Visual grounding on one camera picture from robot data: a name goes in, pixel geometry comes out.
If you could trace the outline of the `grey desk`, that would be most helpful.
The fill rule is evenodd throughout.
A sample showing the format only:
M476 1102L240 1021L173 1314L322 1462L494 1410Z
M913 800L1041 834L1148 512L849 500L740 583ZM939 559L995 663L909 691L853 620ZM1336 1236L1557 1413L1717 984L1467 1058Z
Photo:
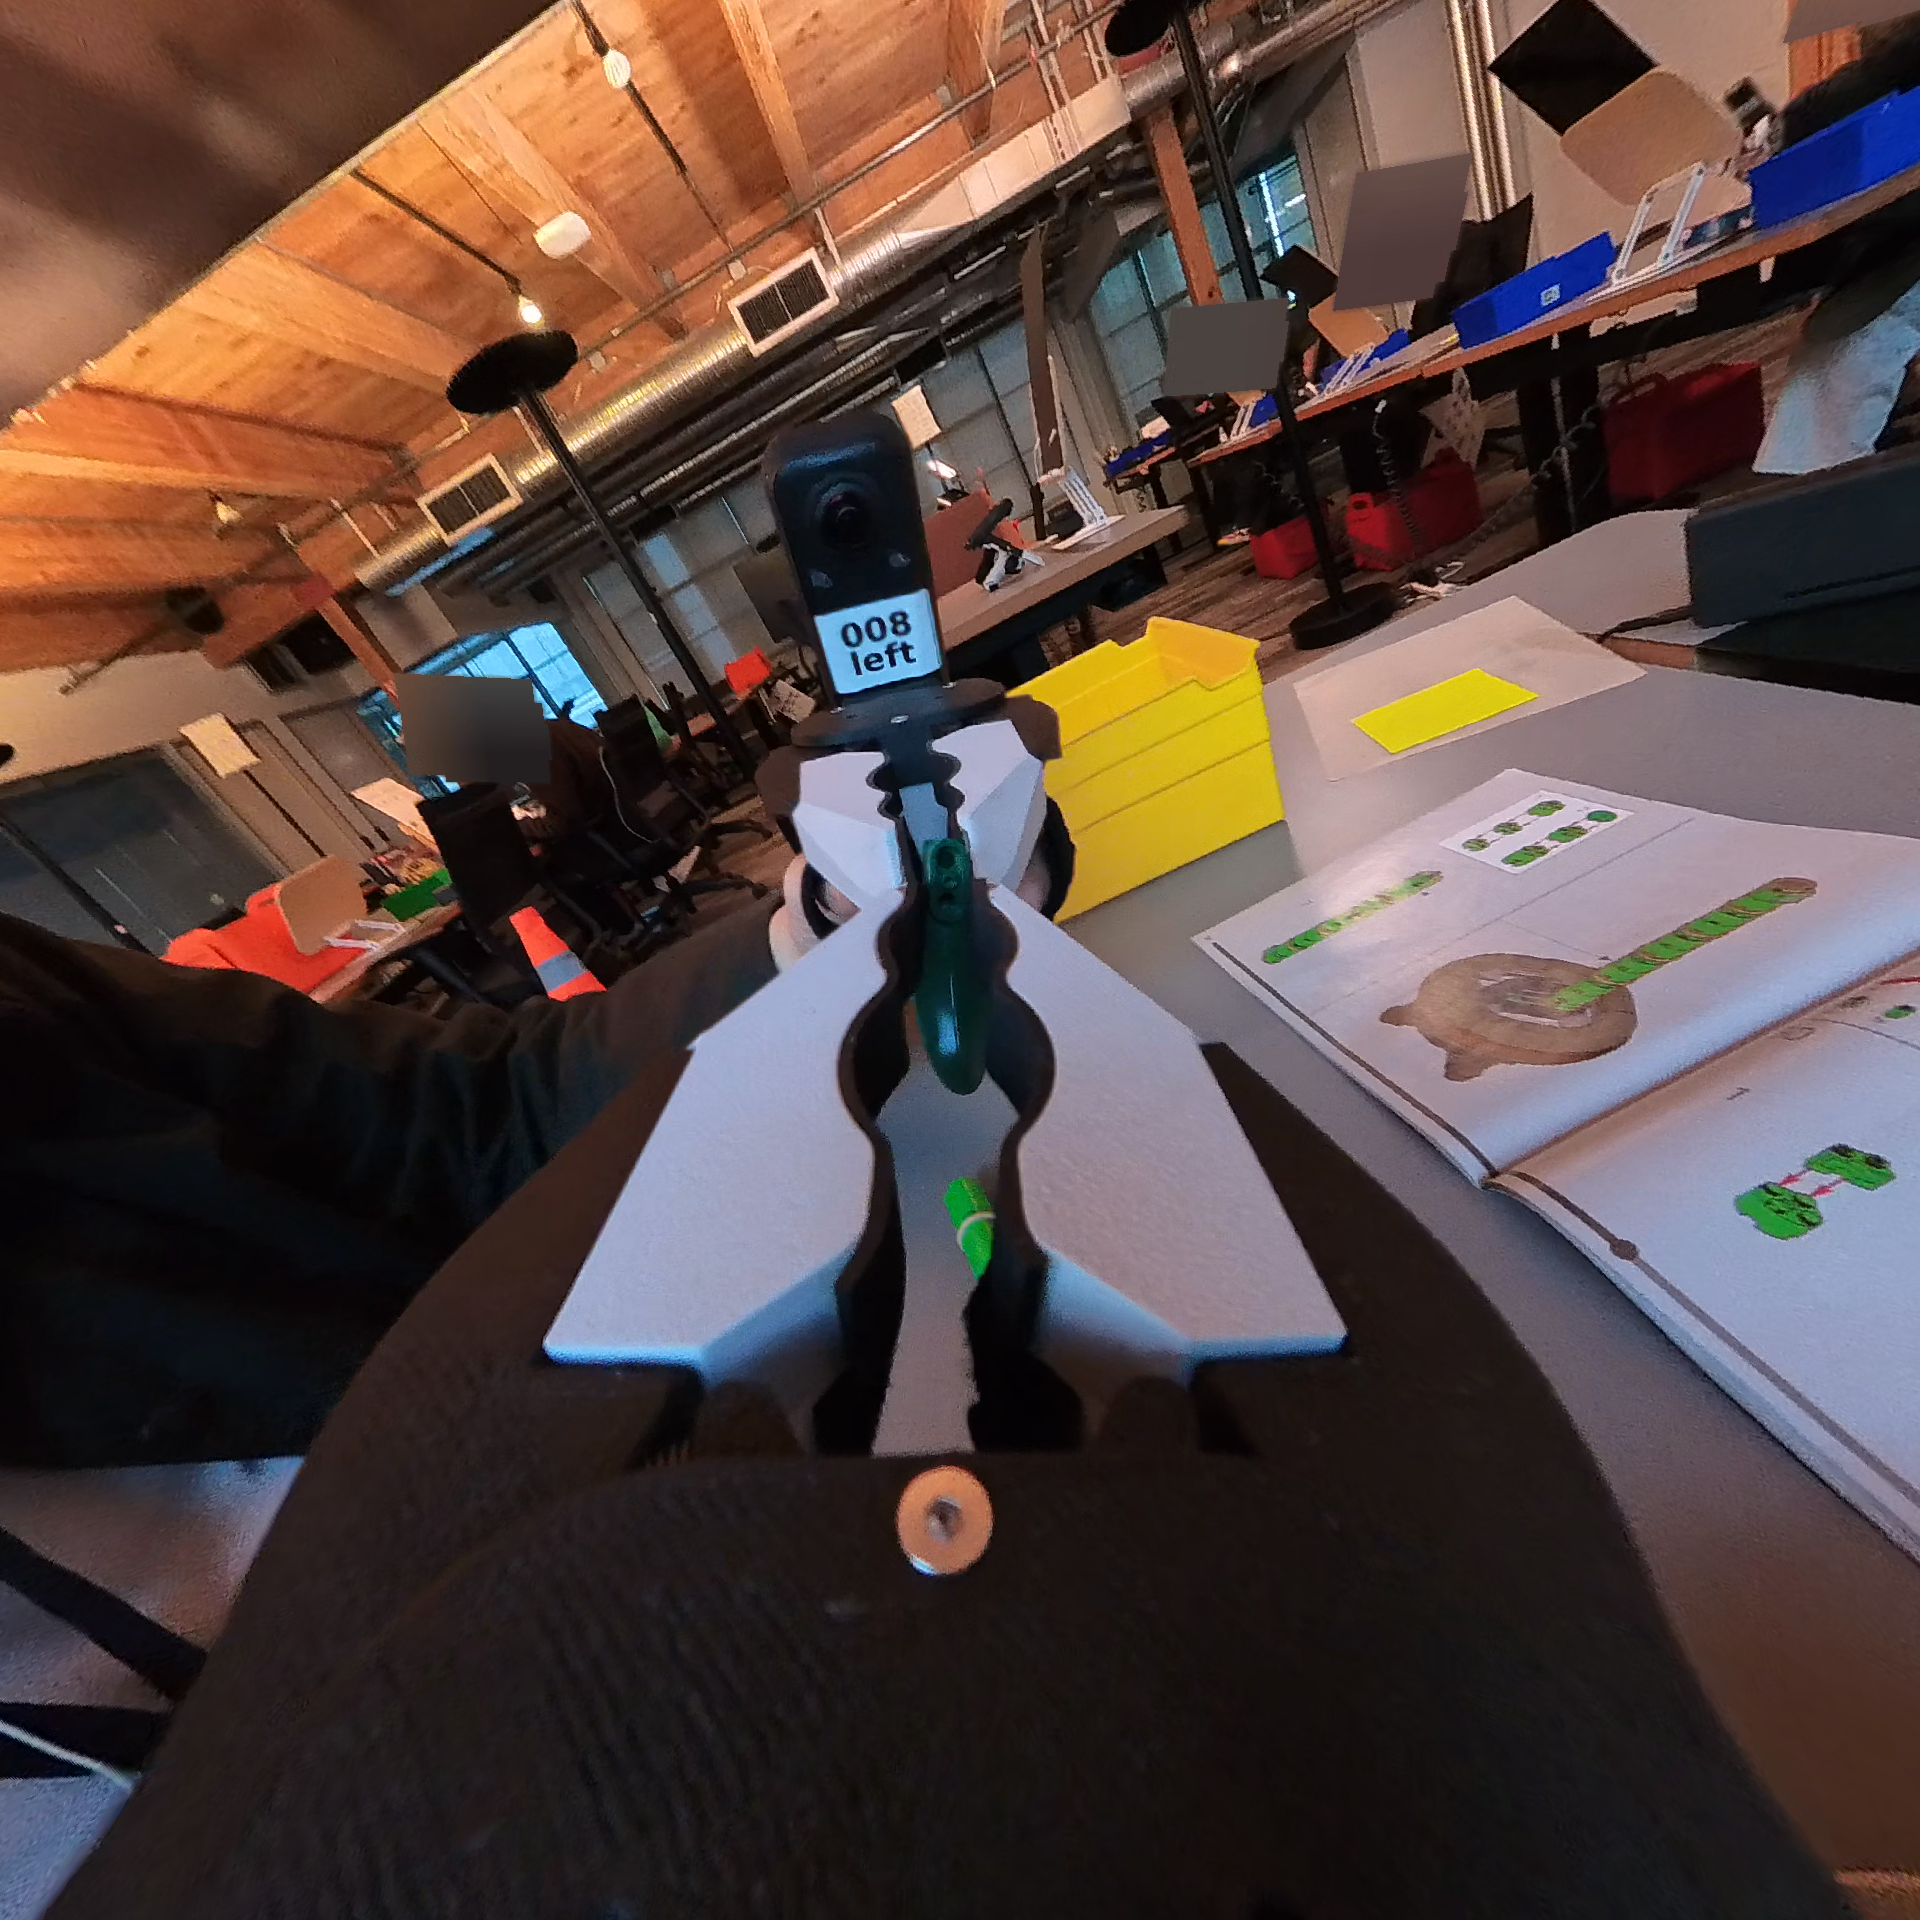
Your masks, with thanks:
M1293 663L1269 683L1285 824L1070 924L1224 1039L1370 1168L1544 1366L1648 1564L1668 1622L1748 1762L1827 1864L1915 1871L1915 1564L1730 1404L1541 1219L1475 1188L1385 1106L1257 1011L1193 934L1523 767L1746 821L1915 834L1915 709L1701 675L1680 647L1544 715L1331 779L1307 679L1505 596L1611 629L1683 596L1676 514L1608 522L1500 575Z

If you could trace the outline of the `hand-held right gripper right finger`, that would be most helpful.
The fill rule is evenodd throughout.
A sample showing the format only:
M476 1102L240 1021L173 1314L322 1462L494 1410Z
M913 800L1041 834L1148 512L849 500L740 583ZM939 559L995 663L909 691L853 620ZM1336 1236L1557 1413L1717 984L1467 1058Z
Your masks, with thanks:
M1347 1326L1219 1082L1224 1050L990 886L987 1074L1014 1124L968 1304L978 1452L1075 1448L1125 1386L1336 1354Z

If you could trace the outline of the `open instruction booklet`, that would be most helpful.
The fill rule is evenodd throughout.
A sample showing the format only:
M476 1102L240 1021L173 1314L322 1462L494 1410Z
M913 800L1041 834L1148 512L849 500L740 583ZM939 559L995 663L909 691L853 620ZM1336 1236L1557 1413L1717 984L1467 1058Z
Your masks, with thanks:
M1915 1552L1913 838L1508 771L1196 944Z

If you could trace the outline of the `black power adapter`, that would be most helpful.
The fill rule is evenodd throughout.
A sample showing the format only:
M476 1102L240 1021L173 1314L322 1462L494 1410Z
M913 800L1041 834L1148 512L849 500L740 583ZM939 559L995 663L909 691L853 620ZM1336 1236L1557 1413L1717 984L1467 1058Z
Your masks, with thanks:
M1840 608L1917 588L1917 446L1717 499L1686 516L1698 627Z

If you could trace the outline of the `red container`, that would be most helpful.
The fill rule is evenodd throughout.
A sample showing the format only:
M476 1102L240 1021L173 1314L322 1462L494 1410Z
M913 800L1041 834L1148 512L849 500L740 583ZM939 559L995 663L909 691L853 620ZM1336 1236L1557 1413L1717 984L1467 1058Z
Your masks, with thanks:
M1619 507L1748 466L1764 439L1763 368L1739 362L1646 374L1600 406L1600 436Z
M1475 534L1484 522L1475 468L1442 448L1400 491L1354 491L1344 532L1358 567L1392 572Z

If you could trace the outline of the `silver air duct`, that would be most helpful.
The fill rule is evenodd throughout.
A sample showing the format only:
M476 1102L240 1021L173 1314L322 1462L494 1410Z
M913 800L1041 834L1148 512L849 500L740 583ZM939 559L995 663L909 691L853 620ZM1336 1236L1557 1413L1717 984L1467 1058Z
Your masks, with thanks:
M838 261L826 261L838 307L769 355L755 357L728 312L593 405L565 414L560 390L586 359L579 347L577 368L545 397L590 480L610 474L622 484L610 516L651 495L675 500L730 470L810 405L865 390L1003 299L1002 254L1028 228L1026 218L1051 202L1051 189L1035 186L1022 196L971 208L963 180L950 180L916 208L867 228ZM469 420L496 419L453 412ZM366 592L409 592L441 568L454 568L462 581L516 568L516 554L540 540L554 516L554 495L560 495L557 514L586 523L577 494L531 424L516 412L504 416L518 420L531 448L490 455L512 470L523 506L458 546L445 546L419 512L419 527L393 534L356 563L354 581Z

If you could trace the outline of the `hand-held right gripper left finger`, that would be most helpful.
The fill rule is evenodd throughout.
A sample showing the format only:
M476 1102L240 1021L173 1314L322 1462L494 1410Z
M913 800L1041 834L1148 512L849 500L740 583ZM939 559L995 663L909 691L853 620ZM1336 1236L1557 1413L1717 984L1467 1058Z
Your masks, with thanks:
M906 1304L878 1118L909 1069L914 885L702 1032L557 1317L555 1363L772 1395L820 1453L873 1452Z

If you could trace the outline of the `blue plastic bin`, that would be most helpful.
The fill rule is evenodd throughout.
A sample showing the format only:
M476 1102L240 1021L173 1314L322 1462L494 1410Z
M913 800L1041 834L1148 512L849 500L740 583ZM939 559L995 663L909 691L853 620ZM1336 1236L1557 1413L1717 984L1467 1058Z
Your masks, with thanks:
M1616 264L1616 239L1600 230L1565 254L1544 259L1462 302L1451 317L1462 349L1489 346L1603 288Z
M1917 162L1917 90L1896 91L1784 147L1748 176L1757 228L1848 202Z

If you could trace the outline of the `black floor lamp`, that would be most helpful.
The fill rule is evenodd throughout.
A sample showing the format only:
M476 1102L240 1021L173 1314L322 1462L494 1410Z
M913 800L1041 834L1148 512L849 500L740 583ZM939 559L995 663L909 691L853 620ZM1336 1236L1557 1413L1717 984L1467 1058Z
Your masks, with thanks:
M579 346L557 327L523 328L501 338L469 357L445 386L445 400L464 416L504 416L516 412L545 443L554 466L577 494L582 514L613 554L616 564L628 581L645 610L658 627L667 648L680 661L689 683L704 704L712 727L734 759L739 772L752 782L756 760L734 715L723 707L700 659L690 648L681 627L669 614L651 581L642 574L630 543L613 523L608 507L595 488L590 474L570 448L560 420L547 402L547 394L579 364Z
M1233 243L1240 286L1243 292L1242 302L1227 307L1227 310L1235 312L1240 325L1240 347L1230 347L1230 335L1219 325L1210 325L1210 333L1217 338L1217 347L1227 359L1240 359L1243 368L1252 368L1257 372L1254 383L1274 394L1275 397L1283 440L1286 446L1286 456L1293 470L1298 495L1302 500L1302 514L1313 534L1317 567L1326 583L1326 594L1315 605L1293 616L1289 632L1293 647L1302 653L1331 648L1384 627L1397 613L1400 594L1394 588L1378 583L1363 583L1348 588L1344 567L1337 559L1328 532L1328 516L1313 480L1306 431L1297 419L1289 396L1289 317L1283 307L1267 302L1262 292L1252 243L1242 218L1227 150L1219 132L1210 77L1196 51L1193 27L1189 23L1189 4L1120 4L1120 10L1110 16L1110 26L1106 29L1106 48L1113 56L1132 56L1149 48L1155 42L1161 42L1164 37L1174 39L1174 48L1185 67L1185 77L1189 83L1189 91L1196 107L1198 130L1206 150L1206 168L1217 189L1217 204L1221 206L1224 224Z

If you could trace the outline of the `person's left forearm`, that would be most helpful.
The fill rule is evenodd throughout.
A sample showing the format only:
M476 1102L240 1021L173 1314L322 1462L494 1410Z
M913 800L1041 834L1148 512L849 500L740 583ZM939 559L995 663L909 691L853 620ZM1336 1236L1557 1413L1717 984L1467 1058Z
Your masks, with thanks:
M448 1020L5 919L5 1467L308 1452L443 1262L777 974L772 915Z

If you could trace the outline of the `white vent grille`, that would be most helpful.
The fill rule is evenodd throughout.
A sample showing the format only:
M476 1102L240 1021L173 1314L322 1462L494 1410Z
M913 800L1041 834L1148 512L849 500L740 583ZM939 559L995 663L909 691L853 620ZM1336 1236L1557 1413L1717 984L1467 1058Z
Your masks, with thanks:
M836 307L833 264L817 246L728 302L737 332L755 357L796 338Z
M496 455L486 455L419 495L426 523L445 546L458 546L516 512L518 506L523 506L523 491Z

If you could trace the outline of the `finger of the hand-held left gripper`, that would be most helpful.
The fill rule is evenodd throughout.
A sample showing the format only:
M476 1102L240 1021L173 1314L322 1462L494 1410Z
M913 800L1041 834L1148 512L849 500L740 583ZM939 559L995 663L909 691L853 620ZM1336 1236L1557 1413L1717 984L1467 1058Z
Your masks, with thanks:
M819 752L801 760L790 824L811 877L853 904L897 904L913 885L901 821L876 784L881 752Z
M974 877L1010 894L1046 894L1042 759L1024 746L1014 724L956 730L945 735L945 756L953 760L946 782L958 806L950 816L968 842Z

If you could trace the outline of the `yellow plastic bin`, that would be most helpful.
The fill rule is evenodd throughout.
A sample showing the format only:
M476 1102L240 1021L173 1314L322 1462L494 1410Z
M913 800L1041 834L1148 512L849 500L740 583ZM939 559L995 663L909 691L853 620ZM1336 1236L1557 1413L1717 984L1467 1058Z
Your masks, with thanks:
M1285 816L1257 642L1157 614L1022 686L1056 711L1046 792L1075 843L1070 922Z

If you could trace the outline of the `person's beige pants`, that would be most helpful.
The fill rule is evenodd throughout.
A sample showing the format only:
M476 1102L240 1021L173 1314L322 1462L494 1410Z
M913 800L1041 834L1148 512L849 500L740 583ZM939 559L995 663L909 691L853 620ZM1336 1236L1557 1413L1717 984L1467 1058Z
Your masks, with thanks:
M84 1574L196 1648L222 1636L234 1597L298 1459L182 1462L109 1472L5 1470L5 1528ZM106 1739L43 1730L52 1707L163 1711L133 1669L14 1589L2 1597L5 1718L64 1748L97 1748L106 1771L68 1766L5 1738L2 1915L42 1915L129 1799L131 1760Z

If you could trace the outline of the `dark green leaf piece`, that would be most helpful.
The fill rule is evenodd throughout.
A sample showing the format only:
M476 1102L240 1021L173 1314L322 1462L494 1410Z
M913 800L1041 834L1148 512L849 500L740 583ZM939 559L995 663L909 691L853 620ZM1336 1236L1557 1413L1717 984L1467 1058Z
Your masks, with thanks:
M995 936L986 901L965 836L924 843L916 1020L931 1067L961 1096L987 1072Z

